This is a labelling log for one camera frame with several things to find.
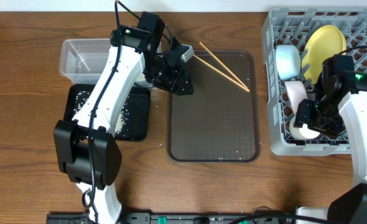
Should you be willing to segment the white cup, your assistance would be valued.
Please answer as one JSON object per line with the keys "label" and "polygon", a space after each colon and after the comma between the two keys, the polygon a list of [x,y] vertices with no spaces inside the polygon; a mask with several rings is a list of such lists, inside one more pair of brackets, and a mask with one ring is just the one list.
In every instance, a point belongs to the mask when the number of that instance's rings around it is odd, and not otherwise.
{"label": "white cup", "polygon": [[289,131],[295,139],[308,140],[315,139],[320,136],[319,132],[309,129],[306,124],[304,124],[301,128],[294,127],[295,119],[296,116],[294,116],[289,123]]}

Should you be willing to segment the pink bowl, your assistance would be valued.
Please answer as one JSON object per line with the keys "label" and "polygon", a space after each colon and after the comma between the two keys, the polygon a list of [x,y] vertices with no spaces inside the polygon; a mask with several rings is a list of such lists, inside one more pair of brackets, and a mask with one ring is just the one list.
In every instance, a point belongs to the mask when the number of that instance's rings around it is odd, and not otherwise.
{"label": "pink bowl", "polygon": [[302,100],[308,98],[304,84],[301,81],[287,81],[285,82],[285,86],[292,112],[296,115],[299,104]]}

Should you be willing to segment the light blue bowl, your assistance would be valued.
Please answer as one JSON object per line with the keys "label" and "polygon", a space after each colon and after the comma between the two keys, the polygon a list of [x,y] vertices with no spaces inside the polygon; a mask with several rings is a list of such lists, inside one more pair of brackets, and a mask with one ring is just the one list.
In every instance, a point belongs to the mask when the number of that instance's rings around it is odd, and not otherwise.
{"label": "light blue bowl", "polygon": [[300,73],[300,55],[294,45],[278,45],[275,58],[277,72],[282,80],[290,80]]}

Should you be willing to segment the yellow plate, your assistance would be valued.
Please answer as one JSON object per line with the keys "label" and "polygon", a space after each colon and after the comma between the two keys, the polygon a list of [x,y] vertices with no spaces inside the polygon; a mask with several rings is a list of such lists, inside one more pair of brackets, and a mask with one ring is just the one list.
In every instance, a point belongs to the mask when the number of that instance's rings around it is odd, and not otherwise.
{"label": "yellow plate", "polygon": [[346,39],[343,33],[333,25],[325,25],[317,29],[307,44],[306,54],[302,59],[302,69],[309,65],[304,73],[306,80],[316,84],[321,72],[323,61],[346,50]]}

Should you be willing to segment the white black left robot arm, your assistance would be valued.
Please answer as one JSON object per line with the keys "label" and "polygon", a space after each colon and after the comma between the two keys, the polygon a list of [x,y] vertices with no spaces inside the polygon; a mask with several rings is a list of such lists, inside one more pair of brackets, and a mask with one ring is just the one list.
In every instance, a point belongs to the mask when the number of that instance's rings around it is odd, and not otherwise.
{"label": "white black left robot arm", "polygon": [[71,118],[56,123],[53,138],[58,166],[77,184],[91,223],[116,223],[122,205],[114,181],[121,151],[114,139],[119,114],[139,75],[175,95],[193,94],[183,65],[194,55],[192,46],[171,38],[171,48],[157,49],[164,26],[121,26],[110,37],[108,61],[84,105]]}

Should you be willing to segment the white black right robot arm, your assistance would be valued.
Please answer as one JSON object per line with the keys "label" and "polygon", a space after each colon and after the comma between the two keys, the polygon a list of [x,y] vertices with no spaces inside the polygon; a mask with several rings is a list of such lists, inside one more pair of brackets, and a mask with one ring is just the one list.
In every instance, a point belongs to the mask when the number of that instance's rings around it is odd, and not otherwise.
{"label": "white black right robot arm", "polygon": [[337,137],[346,133],[353,163],[353,188],[328,208],[300,207],[298,223],[367,223],[367,73],[322,72],[316,99],[299,105],[295,125]]}

